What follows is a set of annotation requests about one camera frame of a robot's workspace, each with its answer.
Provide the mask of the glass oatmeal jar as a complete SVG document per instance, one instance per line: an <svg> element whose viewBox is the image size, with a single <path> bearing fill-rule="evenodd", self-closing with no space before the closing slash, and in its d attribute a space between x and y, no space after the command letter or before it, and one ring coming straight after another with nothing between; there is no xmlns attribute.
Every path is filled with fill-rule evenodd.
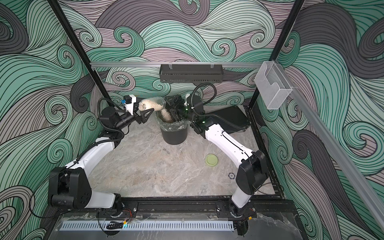
<svg viewBox="0 0 384 240"><path fill-rule="evenodd" d="M154 109L154 111L161 111L165 107L166 107L166 101L162 97L147 98L139 102L140 111L149 110L149 109Z"/></svg>

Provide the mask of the light green jar lid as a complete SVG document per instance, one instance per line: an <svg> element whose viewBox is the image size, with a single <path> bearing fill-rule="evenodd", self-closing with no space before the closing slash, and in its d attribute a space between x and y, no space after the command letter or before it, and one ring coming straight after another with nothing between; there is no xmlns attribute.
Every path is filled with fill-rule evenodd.
<svg viewBox="0 0 384 240"><path fill-rule="evenodd" d="M205 163L207 166L215 167L219 162L219 159L214 154L208 154L205 158Z"/></svg>

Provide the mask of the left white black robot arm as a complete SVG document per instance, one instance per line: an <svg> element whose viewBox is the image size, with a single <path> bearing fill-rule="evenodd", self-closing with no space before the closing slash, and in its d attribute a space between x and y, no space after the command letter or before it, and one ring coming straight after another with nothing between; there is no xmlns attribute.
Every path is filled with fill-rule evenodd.
<svg viewBox="0 0 384 240"><path fill-rule="evenodd" d="M98 118L104 130L83 153L70 164L54 168L49 177L48 204L62 210L108 209L119 215L124 204L121 195L94 191L89 175L100 161L114 150L125 137L123 128L133 122L146 123L155 109L132 112L116 107L98 110Z"/></svg>

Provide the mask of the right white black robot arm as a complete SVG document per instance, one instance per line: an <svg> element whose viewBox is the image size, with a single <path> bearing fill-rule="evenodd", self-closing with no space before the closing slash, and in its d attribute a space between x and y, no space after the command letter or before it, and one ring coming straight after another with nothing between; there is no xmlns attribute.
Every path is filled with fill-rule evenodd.
<svg viewBox="0 0 384 240"><path fill-rule="evenodd" d="M200 97L193 95L185 100L180 95L165 97L166 109L175 120L188 120L194 131L215 144L236 165L237 188L229 201L229 211L235 218L244 215L251 197L269 178L266 156L260 150L253 151L236 141L220 123L243 130L228 120L212 113L205 113Z"/></svg>

